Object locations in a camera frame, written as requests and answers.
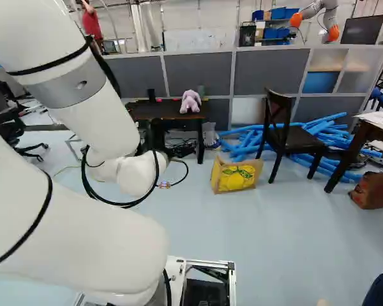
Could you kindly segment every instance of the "table leg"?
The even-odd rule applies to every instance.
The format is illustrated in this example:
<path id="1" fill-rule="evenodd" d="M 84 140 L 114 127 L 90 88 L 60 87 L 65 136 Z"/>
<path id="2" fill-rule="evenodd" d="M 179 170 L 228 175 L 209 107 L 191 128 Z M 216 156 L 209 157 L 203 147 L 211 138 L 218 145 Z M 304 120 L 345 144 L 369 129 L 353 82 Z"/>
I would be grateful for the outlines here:
<path id="1" fill-rule="evenodd" d="M 199 150 L 197 151 L 197 163 L 202 164 L 204 158 L 203 120 L 197 119 L 197 134 L 199 138 Z"/>
<path id="2" fill-rule="evenodd" d="M 363 144 L 367 140 L 368 133 L 370 132 L 371 125 L 361 121 L 359 128 L 355 136 L 353 137 L 352 142 L 350 143 L 349 149 L 346 154 L 342 157 L 339 165 L 336 167 L 336 170 L 333 172 L 331 178 L 327 182 L 324 190 L 326 193 L 331 193 L 335 188 L 339 180 L 342 178 L 342 175 L 346 172 L 347 168 L 355 160 L 359 154 L 360 149 L 362 149 Z"/>

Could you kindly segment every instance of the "yellow bag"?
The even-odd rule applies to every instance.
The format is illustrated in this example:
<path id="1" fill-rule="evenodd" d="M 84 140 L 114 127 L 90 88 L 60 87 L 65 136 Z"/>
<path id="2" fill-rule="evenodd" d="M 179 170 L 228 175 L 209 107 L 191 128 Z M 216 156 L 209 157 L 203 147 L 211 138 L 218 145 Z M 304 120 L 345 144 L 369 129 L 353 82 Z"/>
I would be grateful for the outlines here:
<path id="1" fill-rule="evenodd" d="M 217 155 L 211 170 L 211 188 L 215 194 L 255 188 L 263 165 L 261 159 L 226 163 Z"/>

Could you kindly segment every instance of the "blue bin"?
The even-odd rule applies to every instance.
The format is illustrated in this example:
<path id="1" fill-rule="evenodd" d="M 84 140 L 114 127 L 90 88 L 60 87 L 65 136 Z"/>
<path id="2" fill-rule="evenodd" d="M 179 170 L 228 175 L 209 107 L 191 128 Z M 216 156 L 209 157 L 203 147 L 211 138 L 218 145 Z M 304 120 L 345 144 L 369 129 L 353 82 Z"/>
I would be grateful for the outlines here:
<path id="1" fill-rule="evenodd" d="M 287 8 L 285 10 L 285 19 L 290 19 L 295 13 L 299 12 L 299 8 Z"/>
<path id="2" fill-rule="evenodd" d="M 271 19 L 284 19 L 285 18 L 285 10 L 287 8 L 273 8 L 271 10 Z"/>
<path id="3" fill-rule="evenodd" d="M 253 11 L 252 21 L 263 20 L 263 19 L 264 19 L 264 11 L 263 10 Z"/>
<path id="4" fill-rule="evenodd" d="M 277 30 L 278 33 L 276 35 L 277 38 L 284 38 L 284 37 L 287 37 L 289 35 L 289 29 L 287 27 L 282 27 L 280 29 Z"/>
<path id="5" fill-rule="evenodd" d="M 268 27 L 264 29 L 264 39 L 268 40 L 270 38 L 277 38 L 278 37 L 278 30 L 273 29 L 272 27 Z"/>
<path id="6" fill-rule="evenodd" d="M 304 94 L 330 94 L 338 79 L 339 72 L 308 72 Z"/>

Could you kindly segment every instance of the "gray partition panel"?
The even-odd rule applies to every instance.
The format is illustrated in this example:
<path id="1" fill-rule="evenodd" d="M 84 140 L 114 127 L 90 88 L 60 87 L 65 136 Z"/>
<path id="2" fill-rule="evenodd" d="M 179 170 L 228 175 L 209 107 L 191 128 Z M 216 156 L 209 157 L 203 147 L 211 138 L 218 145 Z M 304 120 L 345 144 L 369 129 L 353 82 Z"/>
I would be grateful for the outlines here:
<path id="1" fill-rule="evenodd" d="M 335 120 L 338 124 L 351 125 L 358 114 L 364 97 L 306 97 L 299 100 L 294 122 L 308 122 L 334 113 L 347 112 L 348 116 Z"/>
<path id="2" fill-rule="evenodd" d="M 203 101 L 208 105 L 207 121 L 216 123 L 217 131 L 227 131 L 229 129 L 229 99 L 210 99 Z"/>
<path id="3" fill-rule="evenodd" d="M 157 97 L 165 97 L 165 81 L 158 56 L 106 59 L 121 88 L 122 98 L 145 98 L 154 88 Z"/>
<path id="4" fill-rule="evenodd" d="M 206 96 L 230 94 L 231 52 L 165 55 L 171 96 L 203 85 Z"/>
<path id="5" fill-rule="evenodd" d="M 264 94 L 264 87 L 286 94 L 299 91 L 310 49 L 237 52 L 234 94 Z"/>

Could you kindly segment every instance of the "pink stuffed animal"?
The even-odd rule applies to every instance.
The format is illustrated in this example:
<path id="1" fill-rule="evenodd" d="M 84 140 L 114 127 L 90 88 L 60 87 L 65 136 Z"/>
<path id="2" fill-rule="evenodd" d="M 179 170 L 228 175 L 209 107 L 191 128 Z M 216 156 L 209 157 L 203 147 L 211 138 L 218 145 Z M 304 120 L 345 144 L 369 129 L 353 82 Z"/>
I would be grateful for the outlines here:
<path id="1" fill-rule="evenodd" d="M 185 91 L 182 98 L 180 113 L 187 113 L 189 108 L 192 110 L 193 113 L 199 113 L 199 105 L 201 104 L 202 100 L 200 99 L 200 95 L 197 92 L 191 89 Z"/>

